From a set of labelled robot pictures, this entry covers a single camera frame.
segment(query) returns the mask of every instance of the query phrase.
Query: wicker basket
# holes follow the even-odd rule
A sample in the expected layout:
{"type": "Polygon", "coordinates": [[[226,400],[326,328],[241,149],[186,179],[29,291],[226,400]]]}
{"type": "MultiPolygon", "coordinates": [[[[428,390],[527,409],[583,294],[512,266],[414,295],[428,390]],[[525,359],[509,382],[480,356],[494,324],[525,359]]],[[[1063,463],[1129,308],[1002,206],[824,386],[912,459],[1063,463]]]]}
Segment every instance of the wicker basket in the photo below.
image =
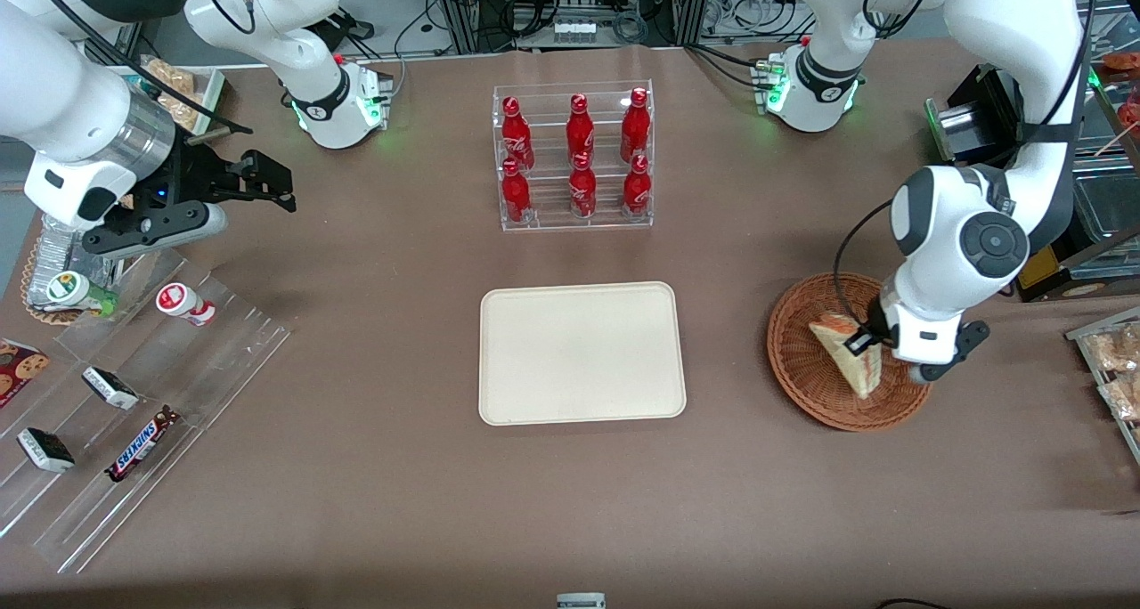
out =
{"type": "MultiPolygon", "coordinates": [[[[864,304],[878,297],[880,284],[852,273],[841,274],[840,282],[855,315],[865,318],[864,304]]],[[[842,312],[831,274],[796,284],[772,310],[768,362],[788,397],[812,417],[845,431],[881,431],[914,415],[930,393],[930,385],[911,382],[910,365],[887,350],[879,387],[866,399],[855,395],[807,326],[825,311],[842,312]]]]}

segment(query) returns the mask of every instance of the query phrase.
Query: coca-cola bottle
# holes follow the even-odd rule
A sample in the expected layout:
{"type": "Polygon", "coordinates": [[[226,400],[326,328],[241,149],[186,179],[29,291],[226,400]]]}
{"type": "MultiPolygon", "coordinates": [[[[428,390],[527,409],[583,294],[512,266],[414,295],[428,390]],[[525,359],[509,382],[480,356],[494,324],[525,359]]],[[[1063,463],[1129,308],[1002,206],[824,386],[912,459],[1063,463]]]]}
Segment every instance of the coca-cola bottle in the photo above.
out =
{"type": "Polygon", "coordinates": [[[630,221],[640,221],[649,214],[649,196],[653,187],[649,178],[649,159],[645,155],[634,155],[626,186],[621,193],[621,214],[630,221]]]}
{"type": "Polygon", "coordinates": [[[570,172],[570,212],[576,217],[588,218],[597,206],[597,178],[589,170],[592,157],[589,153],[575,153],[571,157],[573,171],[570,172]]]}
{"type": "Polygon", "coordinates": [[[503,144],[510,157],[522,168],[535,168],[535,147],[530,144],[530,125],[522,117],[519,100],[514,97],[503,99],[503,144]]]}
{"type": "Polygon", "coordinates": [[[530,186],[519,172],[519,162],[514,160],[503,162],[503,202],[511,221],[527,224],[535,219],[535,209],[530,205],[530,186]]]}
{"type": "Polygon", "coordinates": [[[570,97],[570,121],[567,122],[567,152],[594,154],[594,120],[586,109],[586,95],[577,92],[570,97]]]}
{"type": "Polygon", "coordinates": [[[621,120],[621,160],[633,161],[634,155],[645,153],[649,144],[649,108],[645,102],[649,100],[649,91],[644,88],[635,88],[629,94],[629,108],[626,108],[626,116],[621,120]]]}

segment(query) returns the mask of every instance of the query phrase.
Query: clear acrylic shelf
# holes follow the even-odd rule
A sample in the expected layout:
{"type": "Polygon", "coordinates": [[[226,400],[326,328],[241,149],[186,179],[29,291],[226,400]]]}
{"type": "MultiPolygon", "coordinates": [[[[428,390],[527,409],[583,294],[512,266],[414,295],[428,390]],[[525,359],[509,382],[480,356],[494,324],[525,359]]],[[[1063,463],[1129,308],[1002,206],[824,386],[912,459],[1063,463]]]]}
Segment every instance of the clear acrylic shelf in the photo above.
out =
{"type": "Polygon", "coordinates": [[[503,230],[551,230],[604,228],[645,228],[653,224],[653,193],[657,178],[653,171],[653,131],[649,129],[645,156],[649,157],[649,174],[653,179],[650,190],[649,212],[638,221],[630,221],[621,212],[622,189],[629,164],[621,160],[621,120],[629,107],[629,94],[641,87],[649,91],[646,108],[653,117],[653,82],[620,81],[593,83],[554,83],[537,86],[497,86],[491,100],[492,141],[495,147],[496,188],[499,198],[499,220],[503,230]],[[570,212],[570,159],[567,152],[567,121],[570,119],[570,96],[586,95],[589,116],[594,121],[594,174],[597,177],[597,210],[588,218],[575,217],[570,212]],[[522,108],[522,116],[530,124],[535,148],[535,167],[524,171],[530,182],[530,203],[535,208],[535,219],[528,224],[515,224],[507,218],[503,201],[503,162],[506,146],[503,144],[503,99],[515,97],[522,108]]]}
{"type": "Polygon", "coordinates": [[[57,571],[80,571],[182,458],[288,336],[288,331],[178,253],[138,259],[112,286],[120,309],[83,316],[49,348],[52,363],[0,409],[0,536],[27,525],[57,571]],[[207,326],[163,315],[154,299],[168,282],[192,286],[218,308],[207,326]],[[111,371],[140,397],[130,411],[95,395],[80,374],[111,371]],[[122,482],[104,470],[155,413],[182,417],[122,482]],[[16,435],[33,427],[59,436],[75,458],[63,474],[27,460],[16,435]]]}

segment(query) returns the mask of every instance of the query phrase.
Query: yogurt bottle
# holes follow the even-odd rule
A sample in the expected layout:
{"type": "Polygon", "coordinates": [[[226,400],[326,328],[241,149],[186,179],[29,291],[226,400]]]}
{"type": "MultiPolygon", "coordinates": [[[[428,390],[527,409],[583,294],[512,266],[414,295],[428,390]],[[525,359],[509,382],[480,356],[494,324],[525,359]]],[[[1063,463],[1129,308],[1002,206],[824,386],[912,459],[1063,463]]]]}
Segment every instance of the yogurt bottle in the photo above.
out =
{"type": "Polygon", "coordinates": [[[180,317],[194,326],[210,324],[210,320],[218,314],[213,302],[203,300],[202,295],[181,282],[171,282],[160,289],[154,304],[162,312],[180,317]]]}
{"type": "Polygon", "coordinates": [[[56,274],[48,282],[48,299],[76,310],[89,310],[99,317],[111,317],[119,306],[119,294],[91,283],[70,270],[56,274]]]}

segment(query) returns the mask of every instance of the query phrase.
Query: brown tabletop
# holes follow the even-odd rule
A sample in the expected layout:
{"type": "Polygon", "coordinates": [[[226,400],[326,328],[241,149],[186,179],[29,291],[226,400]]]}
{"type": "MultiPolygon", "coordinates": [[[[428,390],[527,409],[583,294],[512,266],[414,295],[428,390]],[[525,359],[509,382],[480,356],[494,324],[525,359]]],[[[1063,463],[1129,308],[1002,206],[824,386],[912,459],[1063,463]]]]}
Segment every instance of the brown tabletop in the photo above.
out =
{"type": "MultiPolygon", "coordinates": [[[[18,527],[0,541],[0,606],[1135,606],[1140,525],[1114,512],[1140,506],[1137,465],[1061,335],[1135,300],[987,302],[990,341],[878,435],[801,414],[760,350],[781,292],[930,161],[922,102],[974,62],[883,42],[825,135],[757,116],[682,50],[414,63],[391,129],[344,152],[298,130],[270,72],[229,72],[256,135],[219,151],[290,167],[300,210],[231,202],[229,230],[185,252],[294,334],[87,571],[50,573],[18,527]],[[652,229],[500,233],[491,88],[650,78],[652,229]],[[484,293],[632,281],[676,291],[679,417],[481,422],[484,293]]],[[[899,261],[878,220],[845,267],[899,261]]],[[[58,333],[18,300],[0,332],[58,333]]]]}

